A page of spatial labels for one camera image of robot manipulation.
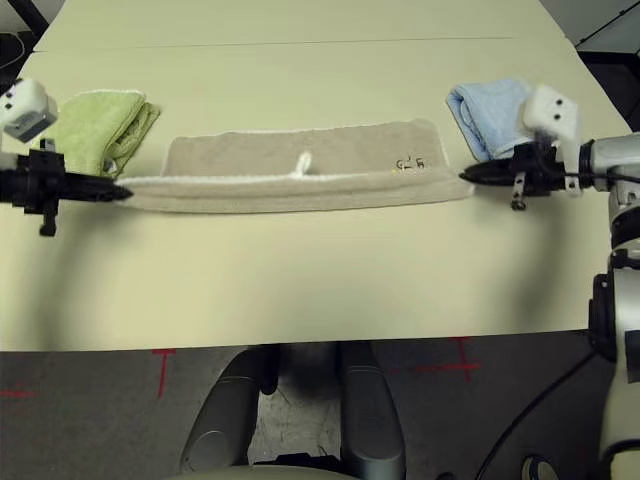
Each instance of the black cable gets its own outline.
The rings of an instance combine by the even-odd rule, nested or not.
[[[623,8],[622,10],[620,10],[620,12],[618,13],[618,16],[616,16],[615,18],[612,18],[611,20],[609,20],[607,23],[605,23],[603,26],[601,26],[600,28],[598,28],[595,32],[591,33],[590,35],[587,35],[584,38],[581,38],[580,41],[578,43],[576,43],[574,45],[574,47],[578,48],[580,45],[582,45],[583,43],[585,43],[586,41],[592,39],[593,37],[595,37],[597,34],[599,34],[602,30],[604,30],[605,28],[607,28],[609,25],[611,25],[613,22],[617,21],[619,18],[623,17],[624,15],[626,15],[627,13],[629,13],[631,10],[633,10],[634,8],[636,8],[638,5],[640,5],[640,0],[638,0],[636,3],[634,3],[633,5],[631,5],[629,8]]]
[[[633,107],[631,107],[631,110],[629,110],[629,113],[627,113],[624,116],[624,119],[626,121],[629,121],[629,119],[631,118],[631,115],[633,115],[633,112],[636,111],[636,108],[638,108],[638,105],[640,105],[640,98],[638,100],[636,100],[636,103],[633,104]]]
[[[640,177],[634,177],[632,175],[622,175],[620,173],[567,173],[567,172],[554,172],[549,169],[542,158],[545,156],[545,152],[541,149],[543,146],[551,145],[551,142],[545,141],[545,134],[536,135],[536,151],[538,155],[536,155],[536,160],[538,166],[551,178],[560,178],[560,177],[573,177],[578,180],[607,180],[611,182],[630,182],[630,183],[640,183]]]
[[[496,443],[493,444],[493,447],[491,447],[491,450],[485,457],[484,461],[482,462],[482,465],[480,465],[480,468],[478,469],[478,473],[476,473],[475,480],[481,480],[482,478],[484,478],[485,474],[487,473],[487,469],[489,468],[489,465],[491,465],[491,462],[498,454],[498,451],[500,450],[504,442],[506,442],[509,439],[509,436],[511,436],[511,434],[516,429],[516,427],[520,425],[520,423],[522,423],[522,421],[527,417],[527,415],[529,415],[538,405],[540,405],[540,403],[542,403],[544,399],[546,399],[549,395],[551,395],[560,385],[562,385],[564,382],[569,380],[573,375],[575,375],[578,371],[580,371],[580,369],[584,367],[587,363],[589,363],[595,356],[596,356],[596,352],[590,352],[588,355],[582,358],[582,360],[580,360],[573,367],[571,367],[567,372],[561,375],[555,382],[553,382],[551,385],[545,388],[542,392],[540,392],[538,396],[536,396],[533,400],[531,400],[531,402],[529,402],[529,404],[526,407],[524,407],[524,409],[518,414],[518,416],[513,419],[513,421],[509,424],[509,426],[498,437],[498,440],[496,440]]]

